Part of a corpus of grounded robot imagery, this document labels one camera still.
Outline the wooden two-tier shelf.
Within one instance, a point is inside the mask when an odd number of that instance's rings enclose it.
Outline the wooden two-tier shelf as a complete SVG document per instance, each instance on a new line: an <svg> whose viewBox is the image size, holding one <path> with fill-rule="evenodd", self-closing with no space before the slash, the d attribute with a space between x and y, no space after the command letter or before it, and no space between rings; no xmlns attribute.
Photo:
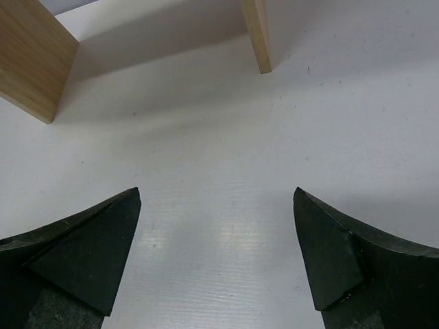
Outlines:
<svg viewBox="0 0 439 329"><path fill-rule="evenodd" d="M272 70L264 1L183 1L83 41L39 1L1 2L1 96L43 123L56 117L76 58L80 80L248 33Z"/></svg>

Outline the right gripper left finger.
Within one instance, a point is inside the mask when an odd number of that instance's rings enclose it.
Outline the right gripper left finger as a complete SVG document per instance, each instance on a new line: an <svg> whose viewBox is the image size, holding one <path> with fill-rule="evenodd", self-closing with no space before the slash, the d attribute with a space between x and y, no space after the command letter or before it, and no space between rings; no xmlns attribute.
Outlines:
<svg viewBox="0 0 439 329"><path fill-rule="evenodd" d="M141 211L137 187L1 240L2 328L101 328Z"/></svg>

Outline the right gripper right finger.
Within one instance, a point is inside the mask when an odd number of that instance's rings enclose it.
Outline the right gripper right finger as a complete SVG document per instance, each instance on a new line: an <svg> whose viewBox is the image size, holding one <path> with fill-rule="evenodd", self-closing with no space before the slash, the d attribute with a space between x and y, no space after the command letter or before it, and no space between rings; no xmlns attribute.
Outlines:
<svg viewBox="0 0 439 329"><path fill-rule="evenodd" d="M301 188L293 211L325 328L438 327L438 249L349 217Z"/></svg>

